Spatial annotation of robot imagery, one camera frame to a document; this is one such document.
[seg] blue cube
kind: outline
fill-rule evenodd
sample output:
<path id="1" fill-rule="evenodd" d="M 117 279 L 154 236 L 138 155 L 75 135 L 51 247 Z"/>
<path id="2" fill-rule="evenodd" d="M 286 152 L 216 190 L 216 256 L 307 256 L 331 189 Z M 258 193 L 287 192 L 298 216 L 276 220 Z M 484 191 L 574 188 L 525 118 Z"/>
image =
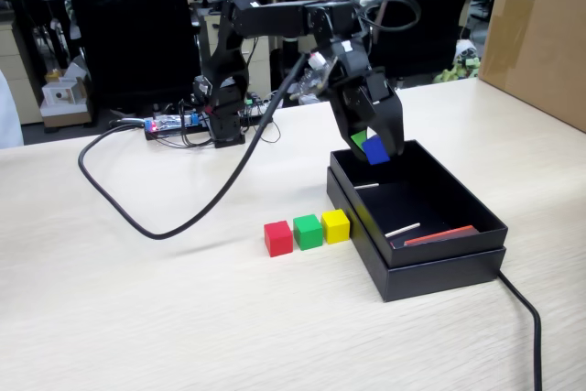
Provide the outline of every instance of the blue cube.
<path id="1" fill-rule="evenodd" d="M 370 165 L 382 164 L 391 160 L 386 154 L 385 146 L 379 135 L 365 140 L 363 142 L 363 150 Z"/>

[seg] black chair backrest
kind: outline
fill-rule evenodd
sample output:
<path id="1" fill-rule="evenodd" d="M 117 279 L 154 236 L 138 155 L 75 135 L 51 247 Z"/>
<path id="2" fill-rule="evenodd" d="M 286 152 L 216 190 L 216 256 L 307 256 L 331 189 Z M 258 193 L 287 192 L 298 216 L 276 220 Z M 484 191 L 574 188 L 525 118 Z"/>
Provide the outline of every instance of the black chair backrest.
<path id="1" fill-rule="evenodd" d="M 417 0 L 419 23 L 408 31 L 381 32 L 371 51 L 374 66 L 385 66 L 388 78 L 431 73 L 449 68 L 459 37 L 458 23 L 466 0 Z M 397 27 L 413 19 L 404 5 L 389 4 L 382 25 Z"/>
<path id="2" fill-rule="evenodd" d="M 71 1 L 101 103 L 189 98 L 201 69 L 187 0 Z"/>

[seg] black box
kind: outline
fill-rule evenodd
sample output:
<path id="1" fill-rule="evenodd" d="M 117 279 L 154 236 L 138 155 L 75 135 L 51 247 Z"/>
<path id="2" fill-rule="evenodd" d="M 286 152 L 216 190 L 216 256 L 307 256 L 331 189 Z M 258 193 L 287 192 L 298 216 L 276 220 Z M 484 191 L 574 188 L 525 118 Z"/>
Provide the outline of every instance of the black box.
<path id="1" fill-rule="evenodd" d="M 371 183 L 379 186 L 354 188 Z M 402 156 L 376 166 L 350 150 L 332 152 L 328 195 L 348 215 L 354 245 L 385 301 L 490 281 L 505 257 L 506 226 L 416 141 L 406 142 Z M 413 223 L 421 226 L 385 238 Z M 404 246 L 469 224 L 479 233 Z"/>

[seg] white desk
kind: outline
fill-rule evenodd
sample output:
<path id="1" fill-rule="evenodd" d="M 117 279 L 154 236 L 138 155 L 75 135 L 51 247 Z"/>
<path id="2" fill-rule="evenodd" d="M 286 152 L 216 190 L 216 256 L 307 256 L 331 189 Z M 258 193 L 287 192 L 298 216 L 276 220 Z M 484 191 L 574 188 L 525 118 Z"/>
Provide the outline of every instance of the white desk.
<path id="1" fill-rule="evenodd" d="M 401 96 L 407 138 L 510 228 L 503 271 L 541 313 L 545 389 L 586 389 L 586 135 L 476 80 Z M 500 282 L 385 304 L 350 242 L 268 257 L 263 224 L 331 208 L 326 167 L 344 148 L 328 104 L 275 120 L 281 140 L 165 242 L 81 175 L 88 138 L 0 151 L 0 389 L 532 389 L 532 320 Z M 162 232 L 245 148 L 122 133 L 87 166 Z"/>

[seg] robotic arm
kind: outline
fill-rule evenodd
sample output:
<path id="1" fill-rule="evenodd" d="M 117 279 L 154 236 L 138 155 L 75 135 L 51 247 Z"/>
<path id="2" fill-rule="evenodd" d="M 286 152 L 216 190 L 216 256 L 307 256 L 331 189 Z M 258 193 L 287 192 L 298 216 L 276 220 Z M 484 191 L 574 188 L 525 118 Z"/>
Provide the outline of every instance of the robotic arm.
<path id="1" fill-rule="evenodd" d="M 352 152 L 366 160 L 352 136 L 370 127 L 381 137 L 389 157 L 402 154 L 401 102 L 385 75 L 371 69 L 364 47 L 369 33 L 348 0 L 272 5 L 224 0 L 218 47 L 194 83 L 193 103 L 209 116 L 213 137 L 241 142 L 238 112 L 244 109 L 248 88 L 248 69 L 240 50 L 244 38 L 310 34 L 318 44 L 311 57 L 318 64 L 327 60 L 331 65 L 324 81 L 328 85 L 320 92 L 330 101 L 342 138 Z"/>

